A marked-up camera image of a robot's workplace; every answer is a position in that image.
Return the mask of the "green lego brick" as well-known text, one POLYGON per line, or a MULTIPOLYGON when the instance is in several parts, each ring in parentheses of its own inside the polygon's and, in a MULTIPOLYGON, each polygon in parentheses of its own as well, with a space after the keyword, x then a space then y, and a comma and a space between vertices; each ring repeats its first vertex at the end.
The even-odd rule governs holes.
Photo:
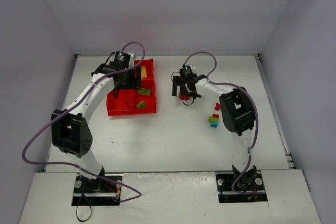
POLYGON ((151 94, 151 89, 147 89, 147 88, 142 88, 138 90, 138 94, 139 95, 143 95, 143 96, 150 96, 151 94))

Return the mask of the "yellow long lego brick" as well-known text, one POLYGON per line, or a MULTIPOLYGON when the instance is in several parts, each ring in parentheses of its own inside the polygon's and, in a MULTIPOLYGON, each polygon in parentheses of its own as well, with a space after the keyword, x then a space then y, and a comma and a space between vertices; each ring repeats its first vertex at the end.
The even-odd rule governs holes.
POLYGON ((141 78, 146 78, 147 77, 147 71, 146 71, 146 66, 141 67, 141 78))

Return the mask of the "small green lego piece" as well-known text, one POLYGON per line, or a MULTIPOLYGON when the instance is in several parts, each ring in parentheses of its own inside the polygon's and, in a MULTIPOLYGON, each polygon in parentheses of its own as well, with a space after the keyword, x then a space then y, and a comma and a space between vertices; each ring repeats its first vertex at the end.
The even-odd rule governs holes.
POLYGON ((140 101, 139 103, 137 103, 137 104, 135 105, 135 107, 136 107, 137 109, 145 109, 147 106, 146 106, 145 101, 140 101))

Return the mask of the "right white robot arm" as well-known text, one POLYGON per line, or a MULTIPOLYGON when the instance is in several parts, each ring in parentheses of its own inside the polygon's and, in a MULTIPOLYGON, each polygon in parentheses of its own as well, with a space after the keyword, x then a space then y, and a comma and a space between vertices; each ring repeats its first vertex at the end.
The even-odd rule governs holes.
POLYGON ((209 98, 219 104, 224 127, 233 139, 233 169, 241 178, 252 167, 251 153, 257 142, 259 116, 255 102, 245 88, 214 82, 209 75, 197 75, 194 70, 193 66, 183 65, 177 75, 171 75, 173 95, 179 92, 194 100, 209 98))

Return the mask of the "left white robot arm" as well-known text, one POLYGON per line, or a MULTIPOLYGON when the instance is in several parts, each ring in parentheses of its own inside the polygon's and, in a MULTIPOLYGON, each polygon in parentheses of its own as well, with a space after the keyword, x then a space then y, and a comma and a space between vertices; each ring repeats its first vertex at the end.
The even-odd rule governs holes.
POLYGON ((89 84, 72 104, 51 115, 53 146, 68 155, 72 165, 89 180, 104 176, 103 166, 91 151, 89 122, 93 113, 111 91, 139 89, 141 82, 141 68, 134 53, 116 51, 112 56, 111 62, 100 64, 92 72, 89 84))

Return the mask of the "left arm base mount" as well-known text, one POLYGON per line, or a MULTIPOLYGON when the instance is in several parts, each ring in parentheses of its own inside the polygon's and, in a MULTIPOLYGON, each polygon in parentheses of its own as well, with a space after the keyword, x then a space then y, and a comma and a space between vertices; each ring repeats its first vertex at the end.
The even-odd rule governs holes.
POLYGON ((122 186, 102 179, 87 179, 77 174, 72 206, 119 206, 122 186))

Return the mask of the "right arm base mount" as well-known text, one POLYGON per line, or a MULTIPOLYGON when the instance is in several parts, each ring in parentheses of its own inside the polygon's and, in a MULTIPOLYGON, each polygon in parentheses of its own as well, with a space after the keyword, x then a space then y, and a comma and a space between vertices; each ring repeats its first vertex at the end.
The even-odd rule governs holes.
POLYGON ((264 180, 261 172, 247 172, 232 189, 237 173, 216 173, 218 202, 220 204, 267 202, 264 180))

